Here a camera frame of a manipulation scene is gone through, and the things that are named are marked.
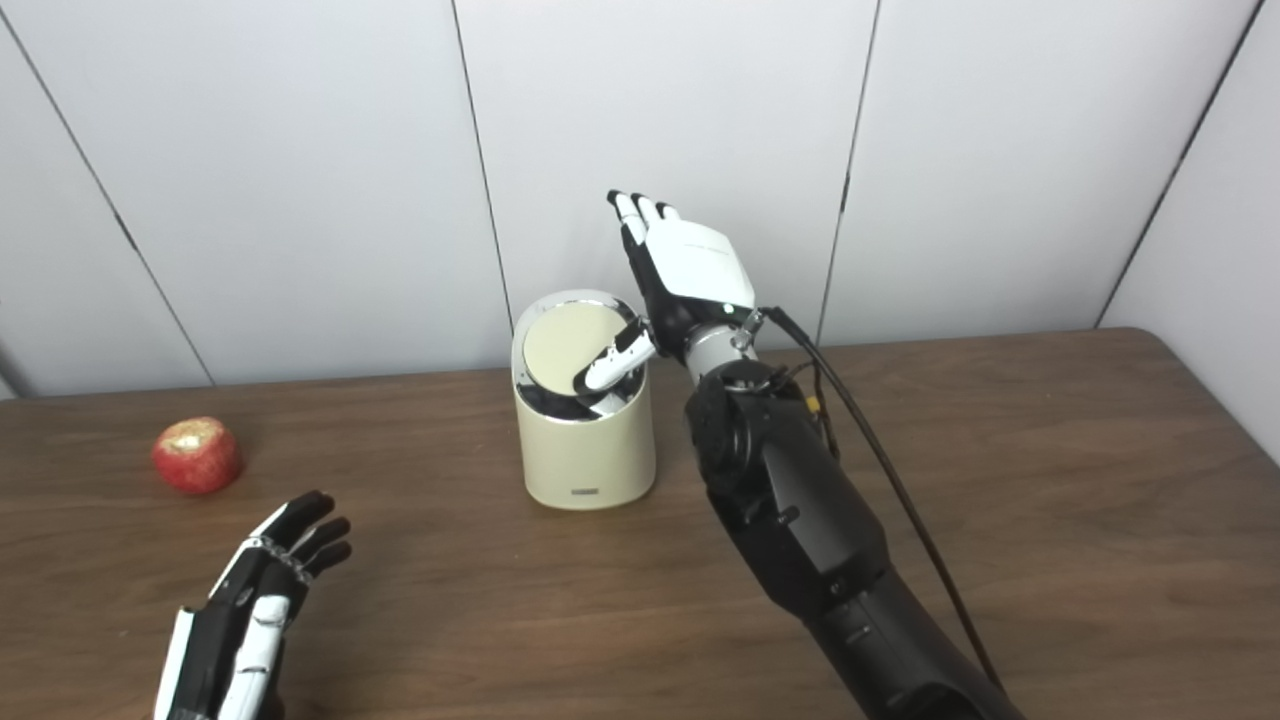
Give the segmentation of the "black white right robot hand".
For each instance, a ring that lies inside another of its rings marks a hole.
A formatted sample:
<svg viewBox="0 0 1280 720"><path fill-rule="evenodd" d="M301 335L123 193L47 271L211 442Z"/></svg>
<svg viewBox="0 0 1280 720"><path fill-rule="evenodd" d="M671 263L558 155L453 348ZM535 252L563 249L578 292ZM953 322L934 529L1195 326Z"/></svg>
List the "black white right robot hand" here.
<svg viewBox="0 0 1280 720"><path fill-rule="evenodd" d="M573 377L573 392L608 393L654 356L676 360L695 384L718 366L753 359L750 341L739 336L756 296L730 238L641 193L612 190L607 200L644 311Z"/></svg>

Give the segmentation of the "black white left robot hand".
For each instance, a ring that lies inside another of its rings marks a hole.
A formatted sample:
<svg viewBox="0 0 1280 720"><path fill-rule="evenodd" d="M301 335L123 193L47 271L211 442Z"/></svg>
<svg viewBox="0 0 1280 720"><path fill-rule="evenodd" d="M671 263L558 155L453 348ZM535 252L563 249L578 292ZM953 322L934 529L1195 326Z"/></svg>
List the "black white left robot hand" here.
<svg viewBox="0 0 1280 720"><path fill-rule="evenodd" d="M285 633L312 583L352 555L335 505L320 491L283 503L239 543L205 605L178 610L155 719L285 716Z"/></svg>

